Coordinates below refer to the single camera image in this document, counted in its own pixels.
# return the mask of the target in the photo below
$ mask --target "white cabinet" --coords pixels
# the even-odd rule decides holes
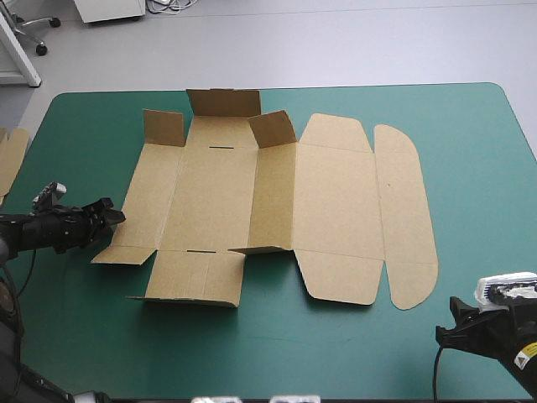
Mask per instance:
[[[75,0],[75,4],[85,23],[145,15],[145,0]]]

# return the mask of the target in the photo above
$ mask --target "green table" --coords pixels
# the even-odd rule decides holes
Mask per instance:
[[[435,325],[448,299],[473,303],[477,279],[535,270],[537,166],[503,91],[493,84],[262,91],[263,111],[286,109],[297,133],[312,113],[358,118],[371,138],[386,123],[418,150],[440,276],[425,303],[399,311],[386,274],[375,304],[316,301],[293,254],[249,257],[238,309],[143,304],[153,259],[141,267],[90,264],[107,240],[56,256],[38,252],[22,297],[23,359],[63,388],[112,397],[430,398]],[[51,104],[6,212],[26,212],[49,181],[63,202],[110,196],[120,207],[143,145],[142,109],[181,111],[184,92],[72,93]],[[10,262],[20,284],[30,253]],[[441,398],[521,398],[501,366],[447,351]]]

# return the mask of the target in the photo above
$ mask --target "cardboard piece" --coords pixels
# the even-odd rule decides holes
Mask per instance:
[[[145,144],[123,206],[127,221],[93,263],[142,264],[158,250],[142,297],[238,306],[258,146],[257,91],[188,91],[195,116],[144,111]]]
[[[256,91],[188,95],[187,140],[180,113],[144,111],[127,221],[93,259],[142,264],[157,251],[136,298],[238,306],[245,254],[280,250],[294,250],[315,298],[372,304],[384,261],[396,306],[429,295],[435,245],[404,134],[377,127],[374,154],[357,120],[314,114],[297,142],[285,111],[259,115]]]
[[[269,148],[259,151],[248,247],[232,250],[292,249],[311,296],[362,305],[375,301],[385,261],[393,303],[421,303],[438,262],[410,139],[378,125],[374,154],[357,120],[314,114],[292,144],[283,115],[249,119]],[[266,133],[279,144],[260,141]]]
[[[26,130],[16,128],[8,135],[5,128],[0,128],[0,205],[17,177],[28,141]]]

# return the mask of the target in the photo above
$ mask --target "chair base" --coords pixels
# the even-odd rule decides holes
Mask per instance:
[[[43,18],[31,19],[29,21],[24,21],[22,18],[20,18],[18,15],[15,15],[15,14],[12,15],[12,19],[13,19],[12,30],[15,36],[20,36],[28,40],[31,40],[32,42],[36,44],[35,52],[39,56],[46,55],[48,52],[48,49],[47,49],[45,42],[41,38],[38,38],[37,36],[34,36],[30,32],[28,32],[28,28],[36,24],[42,24],[42,23],[47,23],[47,22],[52,28],[57,28],[61,26],[61,21],[56,17],[43,17]]]

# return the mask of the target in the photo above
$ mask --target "chair wheel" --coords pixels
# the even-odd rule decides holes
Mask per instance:
[[[48,51],[49,50],[47,49],[47,47],[42,44],[38,44],[35,47],[35,53],[37,53],[39,56],[45,56]]]
[[[52,28],[58,28],[61,25],[61,21],[59,18],[54,17],[49,20],[49,24]]]

